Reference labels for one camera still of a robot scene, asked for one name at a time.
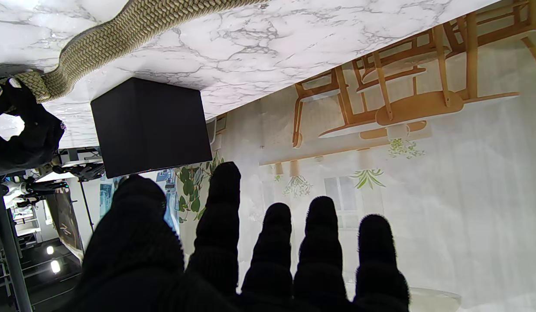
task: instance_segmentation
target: black fabric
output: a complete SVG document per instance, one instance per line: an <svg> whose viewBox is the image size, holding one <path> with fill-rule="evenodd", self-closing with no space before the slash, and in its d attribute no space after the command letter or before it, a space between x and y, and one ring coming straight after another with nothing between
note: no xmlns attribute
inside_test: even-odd
<svg viewBox="0 0 536 312"><path fill-rule="evenodd" d="M289 207L268 208L242 293L236 294L239 183L232 162L218 166L197 225L195 252L184 270L179 238L163 221L163 192L151 180L131 176L91 238L80 284L65 310L408 311L408 286L396 268L391 229L379 216L361 222L357 294L353 302L347 300L337 215L329 197L311 203L294 280Z"/></svg>
<svg viewBox="0 0 536 312"><path fill-rule="evenodd" d="M0 115L5 107L13 105L25 128L19 136L8 141L0 136L0 176L50 162L64 134L62 121L46 112L30 89L19 83L20 88L14 88L10 83L1 85Z"/></svg>

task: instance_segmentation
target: white marble tabletop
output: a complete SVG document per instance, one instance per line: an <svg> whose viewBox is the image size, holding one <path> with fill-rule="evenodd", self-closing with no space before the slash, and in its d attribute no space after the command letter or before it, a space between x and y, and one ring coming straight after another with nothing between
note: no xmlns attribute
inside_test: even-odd
<svg viewBox="0 0 536 312"><path fill-rule="evenodd" d="M113 18L126 0L0 0L0 75L51 71L76 34ZM211 14L83 77L45 104L64 120L60 148L96 146L90 101L139 77L200 89L205 117L288 85L496 0L271 0ZM0 117L0 135L23 128Z"/></svg>

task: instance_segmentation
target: hanging plant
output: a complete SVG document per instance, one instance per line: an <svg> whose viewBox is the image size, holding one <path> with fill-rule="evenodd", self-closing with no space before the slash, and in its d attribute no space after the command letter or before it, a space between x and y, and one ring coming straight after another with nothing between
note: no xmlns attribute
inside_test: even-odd
<svg viewBox="0 0 536 312"><path fill-rule="evenodd" d="M183 195L179 197L179 211L185 213L184 217L179 217L179 223L187 221L187 215L190 212L196 213L193 220L200 220L206 207L202 207L200 202L200 191L202 189L202 180L205 173L208 176L208 182L212 179L212 174L224 158L220 158L218 153L214 155L211 162L203 162L201 164L184 166L179 171L177 178L183 184Z"/></svg>
<svg viewBox="0 0 536 312"><path fill-rule="evenodd" d="M355 171L354 175L351 175L351 178L358 179L358 183L355 186L357 189L360 189L362 186L365 185L370 186L371 189L374 189L374 185L378 185L384 188L385 185L376 178L376 176L380 176L382 174L383 171L381 169L366 169Z"/></svg>
<svg viewBox="0 0 536 312"><path fill-rule="evenodd" d="M283 195L293 194L293 197L301 197L302 195L310 194L310 184L302 175L291 176L291 180L287 183Z"/></svg>
<svg viewBox="0 0 536 312"><path fill-rule="evenodd" d="M407 159L425 155L423 150L416 149L416 142L403 139L394 139L389 144L389 156L396 158L405 155Z"/></svg>
<svg viewBox="0 0 536 312"><path fill-rule="evenodd" d="M281 180L281 177L283 176L283 165L281 164L281 162L278 162L274 166L274 168L276 170L276 175L274 176L274 180L276 182L279 182Z"/></svg>

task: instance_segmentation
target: light fixture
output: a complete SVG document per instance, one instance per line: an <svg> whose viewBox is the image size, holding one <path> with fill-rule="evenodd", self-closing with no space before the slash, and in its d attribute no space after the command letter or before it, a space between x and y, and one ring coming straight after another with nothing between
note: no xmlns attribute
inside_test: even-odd
<svg viewBox="0 0 536 312"><path fill-rule="evenodd" d="M52 268L52 272L54 274L58 273L61 270L60 263L57 260L52 260L50 262L50 268Z"/></svg>

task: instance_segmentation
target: black cube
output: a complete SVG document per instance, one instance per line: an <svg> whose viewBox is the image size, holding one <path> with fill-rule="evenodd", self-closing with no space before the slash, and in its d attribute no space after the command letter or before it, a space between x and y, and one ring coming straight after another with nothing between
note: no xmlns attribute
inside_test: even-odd
<svg viewBox="0 0 536 312"><path fill-rule="evenodd" d="M91 109L108 178L212 160L200 91L130 78Z"/></svg>

